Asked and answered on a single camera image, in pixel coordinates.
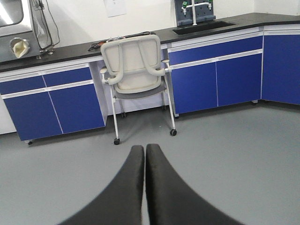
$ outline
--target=chair leg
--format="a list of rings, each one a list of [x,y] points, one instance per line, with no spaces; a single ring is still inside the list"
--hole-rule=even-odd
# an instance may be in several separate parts
[[[167,94],[168,94],[169,109],[170,109],[170,115],[171,115],[171,120],[172,120],[172,125],[173,125],[173,129],[170,131],[170,134],[172,136],[175,136],[177,134],[177,131],[176,131],[176,127],[175,127],[175,121],[174,121],[174,115],[173,115],[173,108],[172,108],[172,103],[171,103],[171,97],[170,97],[169,85],[168,85],[167,78],[165,79],[165,85],[167,87],[166,91],[167,91]]]
[[[164,95],[163,92],[161,93],[161,100],[162,100],[162,108],[163,108],[163,110],[166,110],[166,106],[165,106],[165,95]]]
[[[125,110],[124,110],[124,107],[123,107],[123,104],[122,104],[122,100],[121,99],[119,99],[119,103],[120,103],[120,107],[121,107],[121,116],[123,117],[123,118],[125,118],[126,117],[126,113],[125,113]]]
[[[116,138],[114,139],[113,143],[115,145],[118,145],[118,144],[120,144],[120,139],[119,139],[119,131],[118,131],[118,124],[117,124],[116,110],[115,110],[115,107],[114,107],[114,103],[116,102],[116,99],[113,96],[113,88],[111,87],[111,85],[109,86],[109,88],[110,88],[110,91],[111,91],[113,122],[114,122],[115,131],[116,131]]]

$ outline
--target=white chair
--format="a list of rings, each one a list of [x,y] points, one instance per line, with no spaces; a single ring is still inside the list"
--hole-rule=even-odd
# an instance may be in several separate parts
[[[173,129],[177,134],[166,75],[171,74],[169,60],[163,60],[167,68],[161,68],[160,40],[156,35],[130,37],[114,40],[101,46],[101,53],[106,67],[100,70],[102,79],[110,87],[112,112],[116,130],[114,144],[119,144],[119,132],[114,104],[119,100],[122,115],[125,115],[121,99],[146,98],[166,92]]]

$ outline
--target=caster wheel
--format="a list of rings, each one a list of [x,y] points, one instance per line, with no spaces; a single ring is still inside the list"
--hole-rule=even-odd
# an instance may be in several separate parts
[[[114,145],[120,144],[120,139],[115,138],[114,141],[113,141],[113,144]]]
[[[177,131],[176,131],[176,130],[174,130],[174,129],[172,129],[172,130],[170,131],[170,135],[171,135],[171,136],[175,136],[175,135],[177,135]]]

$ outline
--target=black countertop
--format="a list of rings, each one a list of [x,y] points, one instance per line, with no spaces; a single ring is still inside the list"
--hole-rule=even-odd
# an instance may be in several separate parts
[[[171,43],[175,41],[188,40],[192,38],[199,38],[214,34],[220,34],[235,30],[243,30],[252,27],[265,26],[265,25],[279,25],[279,24],[297,24],[300,23],[300,16],[293,15],[277,15],[277,14],[264,14],[264,13],[250,13],[218,19],[216,21],[226,21],[235,23],[228,27],[216,28],[190,34],[178,35],[172,28],[155,30],[154,32],[159,36],[161,44]],[[92,43],[84,43],[79,45],[71,45],[66,47],[56,48],[54,54],[43,55],[41,59],[36,57],[25,58],[21,60],[12,60],[0,63],[0,73],[16,69],[23,69],[35,66],[42,66],[56,62],[64,62],[69,60],[83,59],[93,56],[101,55],[99,49],[88,51]]]
[[[226,21],[235,23],[228,27],[215,28],[211,30],[205,30],[200,32],[194,32],[190,34],[178,35],[173,28],[167,28],[163,30],[155,30],[154,32],[159,36],[161,44],[171,43],[175,41],[188,40],[192,38],[199,38],[214,34],[220,34],[235,30],[243,30],[252,27],[266,26],[266,25],[280,25],[280,24],[297,24],[300,23],[300,16],[295,15],[278,15],[278,14],[267,14],[267,13],[249,13],[243,15],[237,15],[215,21]]]

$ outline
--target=drawer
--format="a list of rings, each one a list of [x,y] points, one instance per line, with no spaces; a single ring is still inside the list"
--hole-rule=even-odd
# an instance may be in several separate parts
[[[262,49],[263,37],[250,37],[186,50],[182,50],[182,47],[180,47],[176,51],[176,48],[171,49],[169,52],[171,65]]]
[[[0,94],[11,94],[26,90],[44,88],[45,82],[42,76],[34,76],[19,80],[0,82]]]
[[[91,80],[90,68],[78,68],[43,75],[47,87]]]

